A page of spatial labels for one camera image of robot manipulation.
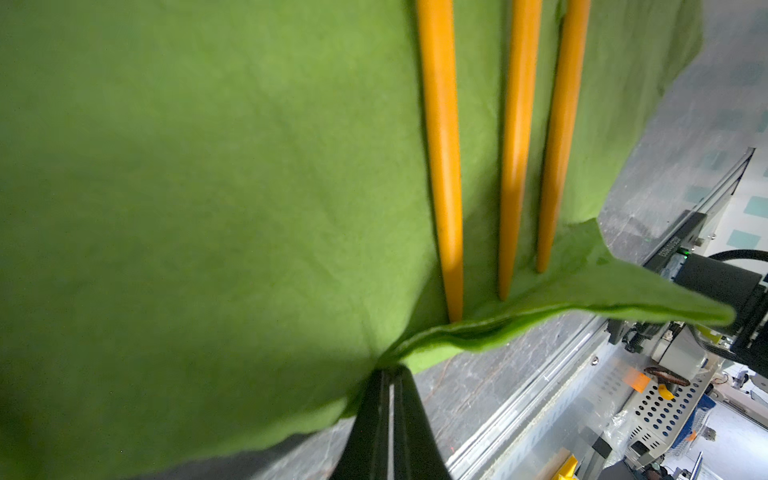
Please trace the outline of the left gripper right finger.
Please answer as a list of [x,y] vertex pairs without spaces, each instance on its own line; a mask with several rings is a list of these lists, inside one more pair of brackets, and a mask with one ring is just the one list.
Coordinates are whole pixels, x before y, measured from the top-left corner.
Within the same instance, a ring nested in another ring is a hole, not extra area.
[[419,396],[414,377],[399,366],[393,377],[395,479],[451,479]]

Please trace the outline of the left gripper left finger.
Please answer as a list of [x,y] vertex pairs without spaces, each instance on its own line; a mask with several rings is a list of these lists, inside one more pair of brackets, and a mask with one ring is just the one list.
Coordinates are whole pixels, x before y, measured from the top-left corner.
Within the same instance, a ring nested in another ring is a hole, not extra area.
[[346,446],[331,479],[386,479],[388,475],[390,376],[371,375]]

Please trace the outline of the green paper napkin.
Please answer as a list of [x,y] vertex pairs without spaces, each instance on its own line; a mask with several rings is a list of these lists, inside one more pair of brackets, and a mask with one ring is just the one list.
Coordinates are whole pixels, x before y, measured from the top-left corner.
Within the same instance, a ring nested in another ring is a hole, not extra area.
[[615,258],[602,204],[702,44],[698,1],[596,1],[558,237],[535,270],[567,5],[547,1],[526,198],[497,295],[513,18],[454,5],[464,314],[446,311],[412,1],[1,5],[1,475],[120,479],[333,425],[568,310],[728,324]]

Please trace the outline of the orange plastic spoon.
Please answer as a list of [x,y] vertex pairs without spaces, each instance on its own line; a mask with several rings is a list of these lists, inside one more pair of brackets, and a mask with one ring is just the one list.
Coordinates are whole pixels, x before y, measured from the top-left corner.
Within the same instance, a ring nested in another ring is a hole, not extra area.
[[463,316],[463,212],[453,3],[416,3],[431,192],[449,321]]

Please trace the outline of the orange plastic fork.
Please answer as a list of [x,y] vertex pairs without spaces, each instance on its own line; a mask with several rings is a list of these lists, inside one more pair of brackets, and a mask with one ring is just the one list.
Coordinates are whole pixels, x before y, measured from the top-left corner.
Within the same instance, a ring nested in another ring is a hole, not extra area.
[[543,3],[512,2],[500,177],[498,295],[508,297],[514,273],[530,149]]

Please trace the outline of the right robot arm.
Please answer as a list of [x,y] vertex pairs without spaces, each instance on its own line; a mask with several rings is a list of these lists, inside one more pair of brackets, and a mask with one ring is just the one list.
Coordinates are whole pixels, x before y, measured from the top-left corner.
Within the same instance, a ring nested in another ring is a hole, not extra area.
[[686,386],[709,355],[743,364],[767,375],[767,281],[733,264],[735,260],[766,262],[767,253],[737,249],[706,257],[679,249],[655,254],[644,267],[688,290],[725,303],[736,313],[726,326],[672,325],[672,340],[653,355],[646,374],[666,386]]

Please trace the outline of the aluminium mounting rail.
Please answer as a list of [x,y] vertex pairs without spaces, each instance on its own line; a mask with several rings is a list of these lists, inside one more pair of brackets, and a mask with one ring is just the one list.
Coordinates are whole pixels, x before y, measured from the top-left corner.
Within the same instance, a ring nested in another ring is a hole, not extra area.
[[[753,156],[746,148],[710,170],[692,158],[633,155],[598,218],[612,254],[647,262],[693,214],[720,211]],[[450,475],[539,479],[574,456],[595,478],[605,460],[594,443],[629,397],[618,374],[635,361],[609,343],[607,328],[602,317],[567,313],[422,374]]]

